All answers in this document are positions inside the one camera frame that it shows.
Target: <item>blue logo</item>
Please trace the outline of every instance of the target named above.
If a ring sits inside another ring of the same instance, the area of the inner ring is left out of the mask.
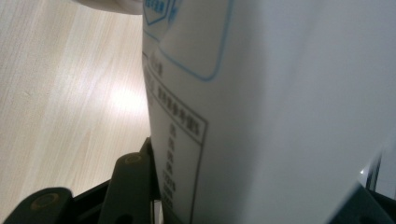
[[[145,0],[144,14],[148,25],[166,18],[170,0]]]

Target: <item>light wood grain surface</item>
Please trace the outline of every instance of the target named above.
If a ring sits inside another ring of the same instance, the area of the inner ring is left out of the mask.
[[[78,195],[149,136],[140,16],[0,1],[0,221],[31,193]]]

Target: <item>wooden floor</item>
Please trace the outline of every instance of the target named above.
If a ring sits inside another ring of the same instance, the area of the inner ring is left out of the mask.
[[[75,195],[149,136],[141,16],[0,1],[0,222],[31,193]]]

